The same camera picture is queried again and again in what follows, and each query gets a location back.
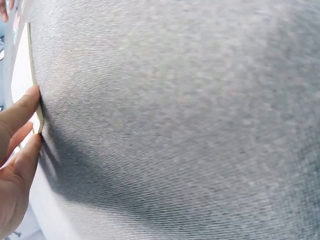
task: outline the hand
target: hand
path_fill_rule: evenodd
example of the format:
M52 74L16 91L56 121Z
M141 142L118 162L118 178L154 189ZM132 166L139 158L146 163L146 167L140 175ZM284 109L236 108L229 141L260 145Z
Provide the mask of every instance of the hand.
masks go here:
M0 168L32 130L28 120L36 111L39 99L39 88L32 86L12 107L0 112ZM0 239L12 233L24 218L40 149L41 136L34 134L0 169Z
M15 0L9 0L9 8L10 11L14 8ZM6 0L0 0L0 13L2 16L2 20L4 22L8 21L8 14L7 14L7 8L6 8Z

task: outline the white card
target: white card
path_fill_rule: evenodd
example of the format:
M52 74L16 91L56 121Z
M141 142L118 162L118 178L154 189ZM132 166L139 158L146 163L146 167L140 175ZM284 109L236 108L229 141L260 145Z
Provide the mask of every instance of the white card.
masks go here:
M30 23L26 23L23 26L12 74L11 95L13 103L17 102L25 94L27 89L35 84L37 83L31 49ZM44 118L40 105L30 121L33 123L33 133L41 133ZM28 137L21 143L22 147L24 147L27 139Z

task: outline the gray fabric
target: gray fabric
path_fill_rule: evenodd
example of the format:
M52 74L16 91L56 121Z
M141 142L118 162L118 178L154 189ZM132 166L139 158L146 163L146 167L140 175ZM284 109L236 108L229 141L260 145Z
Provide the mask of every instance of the gray fabric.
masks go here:
M83 239L319 239L319 10L34 1L40 161Z

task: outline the finger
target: finger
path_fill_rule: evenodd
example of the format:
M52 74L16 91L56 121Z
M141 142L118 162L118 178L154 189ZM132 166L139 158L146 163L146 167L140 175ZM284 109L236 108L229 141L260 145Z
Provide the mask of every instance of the finger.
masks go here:
M14 8L14 5L15 5L15 0L10 0L10 2L9 2L10 11Z
M35 177L41 141L39 134L32 135L26 146L16 154L14 160L13 173L23 180L24 190L28 192Z
M30 133L32 130L32 122L28 121L22 128L20 128L15 135L10 140L8 151L6 153L5 160L7 160L12 152L15 150L17 146L23 141L23 139L26 138L26 136Z
M6 1L5 0L0 0L0 14L1 14L2 20L4 22L8 21L8 14L7 14Z
M13 106L0 112L0 128L6 132L7 141L32 117L38 107L39 99L39 87L34 85Z

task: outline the gray upholstery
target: gray upholstery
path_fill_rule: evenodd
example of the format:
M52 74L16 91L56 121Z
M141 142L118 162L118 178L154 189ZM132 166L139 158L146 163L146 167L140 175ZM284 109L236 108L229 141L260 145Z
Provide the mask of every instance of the gray upholstery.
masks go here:
M40 162L83 239L319 239L320 2L27 7Z

